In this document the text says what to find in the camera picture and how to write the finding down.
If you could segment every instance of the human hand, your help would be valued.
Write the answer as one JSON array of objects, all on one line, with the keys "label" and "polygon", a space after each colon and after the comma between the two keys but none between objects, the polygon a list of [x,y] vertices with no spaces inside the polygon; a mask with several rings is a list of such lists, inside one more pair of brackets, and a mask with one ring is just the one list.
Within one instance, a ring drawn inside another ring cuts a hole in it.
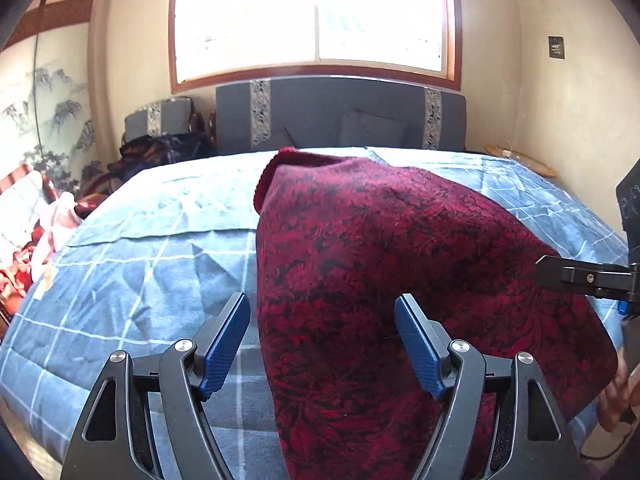
[{"label": "human hand", "polygon": [[598,395],[598,422],[611,433],[620,422],[620,416],[629,406],[640,404],[640,383],[633,389],[629,385],[629,372],[624,350],[618,354],[618,371],[609,385]]}]

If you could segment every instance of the screw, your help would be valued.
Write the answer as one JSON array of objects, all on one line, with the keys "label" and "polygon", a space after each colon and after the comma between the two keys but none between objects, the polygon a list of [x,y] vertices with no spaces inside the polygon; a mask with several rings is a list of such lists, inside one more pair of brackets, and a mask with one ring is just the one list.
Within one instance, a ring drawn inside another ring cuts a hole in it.
[{"label": "screw", "polygon": [[188,352],[193,348],[193,341],[191,339],[180,339],[174,346],[178,352]]},{"label": "screw", "polygon": [[451,348],[453,348],[456,352],[460,352],[463,354],[464,352],[469,352],[469,343],[466,341],[462,341],[462,339],[456,339],[451,343]]},{"label": "screw", "polygon": [[518,361],[523,364],[530,365],[533,362],[533,355],[529,352],[520,352],[518,354]]},{"label": "screw", "polygon": [[124,361],[124,358],[127,356],[127,353],[124,350],[116,350],[113,354],[110,355],[109,361],[112,363],[119,363]]}]

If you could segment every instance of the round wooden tray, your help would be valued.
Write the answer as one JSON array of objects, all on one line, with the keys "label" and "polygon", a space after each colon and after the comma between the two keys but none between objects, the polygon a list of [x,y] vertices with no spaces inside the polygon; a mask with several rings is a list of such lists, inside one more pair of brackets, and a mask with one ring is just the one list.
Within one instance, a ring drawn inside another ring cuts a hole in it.
[{"label": "round wooden tray", "polygon": [[[484,147],[484,150],[493,156],[499,156],[501,158],[506,158],[502,151],[507,148],[501,148],[500,146],[495,146],[494,144],[487,144]],[[517,160],[523,166],[526,166],[531,171],[539,174],[539,176],[543,176],[545,178],[555,178],[558,176],[556,170],[550,168],[548,165],[536,160],[535,158],[530,157],[529,155],[525,155],[524,153],[517,152],[515,150],[511,150],[511,159]]]}]

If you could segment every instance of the dark bag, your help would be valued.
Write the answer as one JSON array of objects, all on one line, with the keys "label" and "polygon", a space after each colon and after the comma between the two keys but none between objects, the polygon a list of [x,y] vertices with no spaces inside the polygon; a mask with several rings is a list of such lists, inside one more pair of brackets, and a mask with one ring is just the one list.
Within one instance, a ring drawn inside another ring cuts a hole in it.
[{"label": "dark bag", "polygon": [[120,149],[122,158],[107,165],[112,178],[126,182],[142,170],[196,160],[216,155],[210,137],[203,133],[143,136],[125,143]]}]

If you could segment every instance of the bright window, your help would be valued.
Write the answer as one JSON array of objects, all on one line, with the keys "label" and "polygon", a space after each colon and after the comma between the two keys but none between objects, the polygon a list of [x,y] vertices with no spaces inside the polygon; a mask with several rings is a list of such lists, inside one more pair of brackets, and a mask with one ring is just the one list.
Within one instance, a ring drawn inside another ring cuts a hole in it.
[{"label": "bright window", "polygon": [[345,65],[447,74],[447,0],[175,0],[175,75]]}]

